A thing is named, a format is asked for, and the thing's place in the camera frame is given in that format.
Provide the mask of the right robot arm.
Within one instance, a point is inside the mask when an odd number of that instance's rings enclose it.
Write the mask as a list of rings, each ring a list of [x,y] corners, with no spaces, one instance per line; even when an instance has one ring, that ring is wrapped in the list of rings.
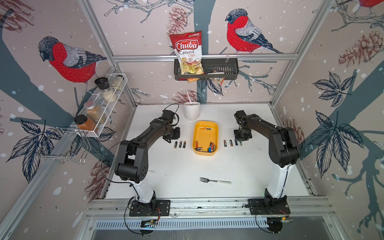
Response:
[[[300,157],[295,131],[269,123],[256,114],[247,115],[243,110],[237,111],[234,117],[239,125],[234,131],[237,141],[248,141],[252,138],[252,131],[258,132],[269,141],[268,153],[275,167],[270,184],[265,190],[263,208],[270,212],[278,207],[286,207],[286,185],[292,168]]]

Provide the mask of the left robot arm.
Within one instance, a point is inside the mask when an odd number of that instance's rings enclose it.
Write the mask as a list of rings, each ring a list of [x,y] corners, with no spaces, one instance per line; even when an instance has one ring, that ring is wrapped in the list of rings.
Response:
[[[180,138],[180,128],[174,123],[179,121],[177,113],[163,110],[162,115],[150,122],[149,127],[138,137],[119,143],[116,157],[115,175],[122,184],[130,184],[137,198],[132,205],[142,214],[153,214],[157,210],[157,197],[149,185],[146,175],[149,170],[149,149],[162,138],[167,143]]]

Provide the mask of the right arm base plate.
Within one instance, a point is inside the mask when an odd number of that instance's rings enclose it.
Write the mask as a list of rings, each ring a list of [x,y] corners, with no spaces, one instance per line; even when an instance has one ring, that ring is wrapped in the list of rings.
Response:
[[[248,208],[251,215],[290,215],[287,198],[273,199],[272,202],[266,202],[265,199],[248,199]]]

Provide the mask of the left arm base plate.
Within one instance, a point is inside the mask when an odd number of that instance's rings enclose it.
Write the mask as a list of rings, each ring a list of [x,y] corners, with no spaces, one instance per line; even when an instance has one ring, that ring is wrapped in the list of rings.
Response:
[[[156,200],[148,204],[133,201],[129,206],[130,217],[169,216],[171,201]]]

